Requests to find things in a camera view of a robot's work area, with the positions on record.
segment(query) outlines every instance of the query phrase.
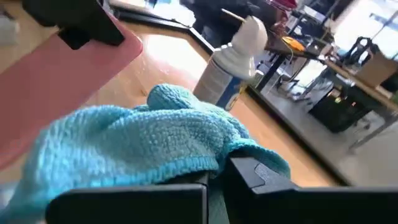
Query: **blue microfiber cloth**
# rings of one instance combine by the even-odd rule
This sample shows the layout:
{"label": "blue microfiber cloth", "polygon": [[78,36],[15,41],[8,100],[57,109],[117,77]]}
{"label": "blue microfiber cloth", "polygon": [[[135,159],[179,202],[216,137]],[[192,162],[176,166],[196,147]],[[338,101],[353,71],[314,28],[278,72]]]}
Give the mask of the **blue microfiber cloth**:
{"label": "blue microfiber cloth", "polygon": [[[157,85],[147,105],[90,107],[43,130],[0,223],[43,218],[51,199],[70,189],[157,184],[201,170],[216,178],[228,153],[238,149],[290,175],[288,164],[229,113],[180,86]],[[210,223],[228,222],[216,185],[210,185],[209,201]]]}

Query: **table leg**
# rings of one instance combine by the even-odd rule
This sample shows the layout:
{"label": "table leg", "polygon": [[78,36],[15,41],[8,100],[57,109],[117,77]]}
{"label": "table leg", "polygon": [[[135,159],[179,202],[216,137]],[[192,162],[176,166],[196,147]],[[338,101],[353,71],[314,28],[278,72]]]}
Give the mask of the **table leg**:
{"label": "table leg", "polygon": [[285,55],[279,55],[276,61],[272,64],[271,68],[269,68],[268,72],[263,76],[263,78],[260,80],[259,84],[256,86],[256,90],[261,91],[265,85],[269,82],[269,80],[272,78],[272,76],[275,74],[275,72],[278,70],[280,65],[284,62],[286,59]]}
{"label": "table leg", "polygon": [[372,133],[368,134],[367,136],[355,141],[352,145],[349,147],[349,152],[351,153],[358,153],[358,147],[363,146],[365,143],[367,143],[370,139],[374,138],[381,132],[383,132],[386,128],[394,124],[396,121],[398,121],[398,116],[395,114],[393,117],[385,120],[384,124],[380,127],[378,127],[376,130],[374,130]]}

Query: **floor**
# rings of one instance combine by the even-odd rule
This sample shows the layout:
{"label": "floor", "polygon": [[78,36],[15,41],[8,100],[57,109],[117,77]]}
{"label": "floor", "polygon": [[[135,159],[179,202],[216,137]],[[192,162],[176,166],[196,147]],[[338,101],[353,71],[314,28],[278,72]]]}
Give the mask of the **floor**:
{"label": "floor", "polygon": [[[334,166],[337,171],[346,177],[353,185],[360,186],[392,186],[398,184],[398,151],[396,137],[398,124],[392,125],[383,133],[370,140],[356,150],[349,151],[349,146],[355,140],[369,134],[379,127],[384,120],[376,113],[370,112],[366,118],[371,121],[371,129],[365,130],[364,123],[357,127],[350,127],[338,134],[331,133],[323,124],[307,112],[313,104],[307,101],[294,103],[288,99],[282,90],[276,90],[272,85],[276,75],[261,91],[262,95],[285,117],[291,127],[303,136],[306,142],[327,163]],[[313,91],[311,101],[315,104],[326,91]]]}
{"label": "floor", "polygon": [[[36,24],[17,1],[6,7],[21,27],[19,43],[0,47],[0,72],[29,53],[54,29]],[[188,35],[139,24],[124,24],[138,35],[143,53],[98,90],[83,106],[114,104],[127,108],[146,102],[150,89],[159,83],[172,83],[192,90],[206,66],[209,55]],[[287,160],[292,180],[304,187],[335,185],[329,175],[252,98],[243,94],[231,114],[248,128],[252,137]],[[0,184],[17,181],[25,156],[0,171]]]}

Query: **white spray cap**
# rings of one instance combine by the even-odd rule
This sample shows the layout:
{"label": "white spray cap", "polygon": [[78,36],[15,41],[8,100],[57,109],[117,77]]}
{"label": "white spray cap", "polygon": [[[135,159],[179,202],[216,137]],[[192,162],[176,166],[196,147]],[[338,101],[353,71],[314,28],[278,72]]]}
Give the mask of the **white spray cap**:
{"label": "white spray cap", "polygon": [[264,24],[254,16],[248,16],[232,38],[232,46],[241,54],[259,55],[268,41]]}

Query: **pink cutting mat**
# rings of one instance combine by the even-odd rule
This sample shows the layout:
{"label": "pink cutting mat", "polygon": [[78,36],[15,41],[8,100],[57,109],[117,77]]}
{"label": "pink cutting mat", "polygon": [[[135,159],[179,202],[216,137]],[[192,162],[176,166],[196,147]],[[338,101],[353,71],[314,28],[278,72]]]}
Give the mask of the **pink cutting mat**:
{"label": "pink cutting mat", "polygon": [[125,37],[118,47],[91,40],[72,50],[54,34],[0,74],[0,169],[29,150],[44,126],[79,108],[142,52],[141,41],[112,20]]}

